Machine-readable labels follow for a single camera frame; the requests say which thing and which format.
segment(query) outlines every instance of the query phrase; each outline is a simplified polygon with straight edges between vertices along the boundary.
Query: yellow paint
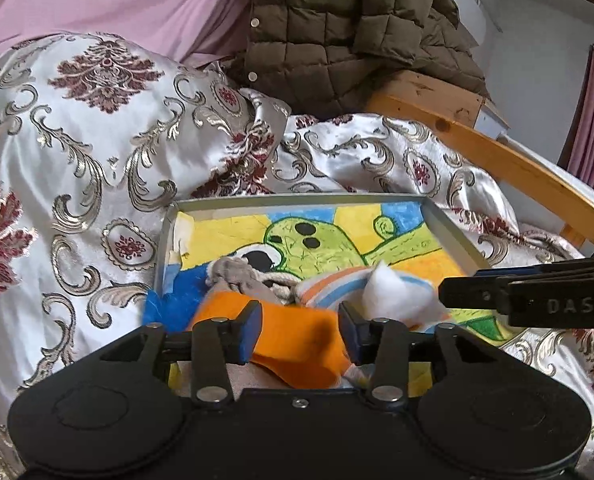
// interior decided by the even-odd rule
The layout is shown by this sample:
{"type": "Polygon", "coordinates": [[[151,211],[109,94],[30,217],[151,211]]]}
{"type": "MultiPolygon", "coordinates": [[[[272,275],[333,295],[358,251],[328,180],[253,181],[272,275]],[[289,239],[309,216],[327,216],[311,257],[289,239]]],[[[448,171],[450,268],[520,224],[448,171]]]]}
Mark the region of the yellow paint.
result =
{"type": "Polygon", "coordinates": [[[457,323],[466,323],[473,319],[479,319],[481,317],[493,316],[492,310],[468,310],[461,308],[453,308],[450,310],[450,316],[457,323]]]}
{"type": "Polygon", "coordinates": [[[430,363],[408,363],[408,397],[421,397],[433,387],[430,363]]]}
{"type": "Polygon", "coordinates": [[[175,219],[175,227],[173,228],[173,248],[179,254],[186,254],[188,252],[188,244],[193,239],[193,232],[195,231],[195,219],[189,214],[177,213],[175,219]]]}
{"type": "Polygon", "coordinates": [[[463,276],[463,271],[459,269],[459,266],[443,249],[408,258],[391,265],[391,268],[409,272],[418,278],[431,282],[434,286],[439,286],[444,278],[463,276]]]}
{"type": "Polygon", "coordinates": [[[168,373],[168,387],[171,390],[177,390],[182,386],[181,370],[177,363],[170,365],[170,371],[168,373]]]}
{"type": "Polygon", "coordinates": [[[378,216],[381,216],[381,204],[338,206],[333,224],[348,235],[360,254],[365,254],[383,242],[373,229],[378,216]]]}
{"type": "Polygon", "coordinates": [[[270,224],[266,215],[196,221],[192,239],[187,244],[188,252],[181,255],[182,269],[192,269],[244,245],[263,242],[270,224]]]}

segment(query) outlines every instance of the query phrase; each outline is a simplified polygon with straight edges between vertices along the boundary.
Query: wooden bed frame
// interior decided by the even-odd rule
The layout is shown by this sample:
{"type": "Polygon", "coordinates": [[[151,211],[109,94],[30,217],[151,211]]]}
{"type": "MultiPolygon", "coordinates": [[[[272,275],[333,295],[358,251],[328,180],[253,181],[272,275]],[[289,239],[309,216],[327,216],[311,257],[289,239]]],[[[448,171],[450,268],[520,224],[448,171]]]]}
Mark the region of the wooden bed frame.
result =
{"type": "Polygon", "coordinates": [[[427,124],[444,144],[497,182],[508,183],[561,218],[566,226],[560,234],[575,247],[586,239],[594,244],[594,204],[552,171],[464,124],[392,94],[376,92],[366,111],[427,124]]]}

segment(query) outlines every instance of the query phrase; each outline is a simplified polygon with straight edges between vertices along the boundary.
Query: gray metal tray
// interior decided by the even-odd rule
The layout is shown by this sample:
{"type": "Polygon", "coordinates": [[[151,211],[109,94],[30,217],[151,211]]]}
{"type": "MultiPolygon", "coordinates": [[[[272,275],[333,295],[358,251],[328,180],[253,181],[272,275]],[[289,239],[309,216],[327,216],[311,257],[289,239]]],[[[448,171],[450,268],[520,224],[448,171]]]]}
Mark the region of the gray metal tray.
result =
{"type": "Polygon", "coordinates": [[[168,208],[159,237],[154,290],[158,294],[162,292],[164,269],[168,263],[168,253],[172,249],[173,226],[177,213],[180,211],[192,215],[196,220],[205,220],[273,211],[283,212],[290,211],[292,208],[394,202],[419,202],[421,204],[421,214],[431,233],[439,240],[439,243],[461,268],[464,275],[471,276],[479,269],[490,269],[486,259],[468,238],[443,211],[425,196],[397,193],[308,193],[199,198],[175,202],[168,208]]]}

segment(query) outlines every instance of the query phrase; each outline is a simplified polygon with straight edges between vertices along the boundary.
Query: green cartoon character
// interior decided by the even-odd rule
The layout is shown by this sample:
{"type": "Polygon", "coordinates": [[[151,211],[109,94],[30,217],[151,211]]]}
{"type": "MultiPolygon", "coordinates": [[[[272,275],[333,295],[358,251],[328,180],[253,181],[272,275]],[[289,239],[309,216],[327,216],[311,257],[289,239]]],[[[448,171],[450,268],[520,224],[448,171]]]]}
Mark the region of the green cartoon character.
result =
{"type": "Polygon", "coordinates": [[[441,248],[425,223],[395,235],[392,220],[380,216],[374,227],[385,240],[365,254],[360,254],[336,225],[298,217],[284,218],[272,224],[266,231],[264,242],[282,255],[277,270],[290,272],[302,280],[349,267],[371,266],[379,261],[392,265],[441,248]]]}

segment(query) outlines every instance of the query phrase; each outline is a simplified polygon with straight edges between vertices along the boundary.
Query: white satin comforter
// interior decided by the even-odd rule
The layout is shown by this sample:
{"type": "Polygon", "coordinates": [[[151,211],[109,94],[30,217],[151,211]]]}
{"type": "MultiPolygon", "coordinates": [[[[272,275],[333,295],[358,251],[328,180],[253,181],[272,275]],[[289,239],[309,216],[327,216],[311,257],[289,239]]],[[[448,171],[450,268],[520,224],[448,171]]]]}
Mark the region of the white satin comforter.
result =
{"type": "MultiPolygon", "coordinates": [[[[0,479],[22,469],[6,429],[18,392],[140,324],[174,199],[413,192],[493,266],[580,256],[520,225],[493,179],[423,124],[289,115],[111,34],[0,56],[0,479]]],[[[594,331],[528,330],[506,351],[574,388],[594,425],[594,331]]]]}

